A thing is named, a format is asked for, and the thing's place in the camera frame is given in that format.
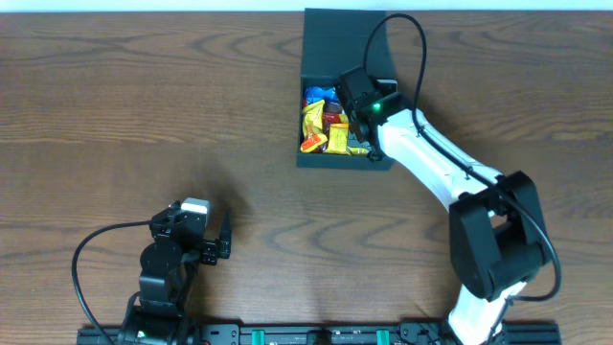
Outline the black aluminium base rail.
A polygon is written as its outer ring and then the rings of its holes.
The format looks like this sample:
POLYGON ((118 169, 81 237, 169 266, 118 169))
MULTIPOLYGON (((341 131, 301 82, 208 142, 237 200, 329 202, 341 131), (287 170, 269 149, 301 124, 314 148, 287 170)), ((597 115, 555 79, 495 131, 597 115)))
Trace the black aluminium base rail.
MULTIPOLYGON (((405 322, 378 326, 258 326, 237 324, 191 327, 182 338, 178 332, 153 329, 105 329, 114 344, 202 344, 202 345, 425 345, 464 344, 437 322, 405 322)), ((79 345, 107 344, 95 329, 80 329, 79 345)), ((503 323, 502 331, 487 344, 560 345, 562 339, 556 323, 503 323)))

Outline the yellow Hacks candy bag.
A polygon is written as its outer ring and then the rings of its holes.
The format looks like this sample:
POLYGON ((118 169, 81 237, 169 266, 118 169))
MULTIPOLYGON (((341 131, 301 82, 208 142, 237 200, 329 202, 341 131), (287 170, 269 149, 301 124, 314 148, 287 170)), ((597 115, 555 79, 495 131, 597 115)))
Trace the yellow Hacks candy bag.
POLYGON ((362 147, 347 147, 347 152, 351 156, 366 157, 370 153, 370 150, 362 147))

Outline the small yellow cracker packet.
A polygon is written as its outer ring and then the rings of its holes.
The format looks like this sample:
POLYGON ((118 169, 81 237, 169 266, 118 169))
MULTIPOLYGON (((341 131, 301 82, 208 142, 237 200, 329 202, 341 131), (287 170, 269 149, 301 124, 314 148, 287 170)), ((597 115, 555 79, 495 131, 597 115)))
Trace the small yellow cracker packet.
POLYGON ((325 154, 348 155, 349 125, 331 124, 325 154))

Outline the dark green box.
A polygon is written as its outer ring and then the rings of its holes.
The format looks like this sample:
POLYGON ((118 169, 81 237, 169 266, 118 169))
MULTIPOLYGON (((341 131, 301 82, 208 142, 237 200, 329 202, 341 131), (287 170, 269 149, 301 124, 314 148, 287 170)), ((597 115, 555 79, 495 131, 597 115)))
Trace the dark green box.
MULTIPOLYGON (((303 55, 301 65, 302 108, 310 86, 332 87, 338 77, 361 65, 369 35, 388 14, 385 11, 305 9, 303 55)), ((385 24, 369 48, 368 73, 377 79, 397 80, 397 73, 387 40, 385 24)), ((383 158, 371 162, 366 157, 325 153, 302 153, 302 109, 298 110, 297 167, 359 171, 389 171, 395 161, 383 158)))

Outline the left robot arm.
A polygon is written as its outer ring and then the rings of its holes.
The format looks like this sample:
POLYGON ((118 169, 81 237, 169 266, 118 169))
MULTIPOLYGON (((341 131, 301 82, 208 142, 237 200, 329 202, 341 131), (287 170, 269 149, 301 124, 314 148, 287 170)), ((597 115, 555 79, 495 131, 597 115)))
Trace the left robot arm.
POLYGON ((140 256, 139 292, 128 303, 118 344, 200 344, 197 321, 187 307, 202 265, 231 255, 231 216, 225 213, 218 237, 205 237, 210 202, 175 201, 148 223, 153 243, 140 256))

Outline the red Hacks candy bag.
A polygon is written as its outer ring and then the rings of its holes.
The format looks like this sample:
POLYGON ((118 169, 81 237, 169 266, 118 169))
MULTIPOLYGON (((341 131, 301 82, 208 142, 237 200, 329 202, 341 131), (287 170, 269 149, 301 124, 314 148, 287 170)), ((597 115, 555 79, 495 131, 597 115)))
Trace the red Hacks candy bag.
POLYGON ((322 115, 323 133, 329 137, 329 129, 334 124, 345 124, 348 121, 345 113, 324 112, 322 115))

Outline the yellow orange snack packet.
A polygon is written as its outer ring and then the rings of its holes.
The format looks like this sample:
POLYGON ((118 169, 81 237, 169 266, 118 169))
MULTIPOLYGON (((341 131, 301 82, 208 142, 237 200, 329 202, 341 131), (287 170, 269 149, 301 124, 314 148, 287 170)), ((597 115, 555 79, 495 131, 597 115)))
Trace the yellow orange snack packet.
POLYGON ((318 150, 328 141, 324 133, 323 114, 325 101, 308 104, 303 110, 302 132, 304 140, 300 145, 302 153, 318 150))

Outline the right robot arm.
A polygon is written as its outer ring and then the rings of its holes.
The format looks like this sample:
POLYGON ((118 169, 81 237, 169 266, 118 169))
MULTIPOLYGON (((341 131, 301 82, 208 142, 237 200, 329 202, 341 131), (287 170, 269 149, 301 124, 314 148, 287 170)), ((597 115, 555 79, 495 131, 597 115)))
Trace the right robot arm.
POLYGON ((503 175, 441 135, 403 94, 385 93, 364 68, 335 85, 351 131, 371 161, 391 158, 444 206, 450 260, 462 283, 446 323, 462 344, 485 344, 540 268, 554 260, 537 190, 522 172, 503 175))

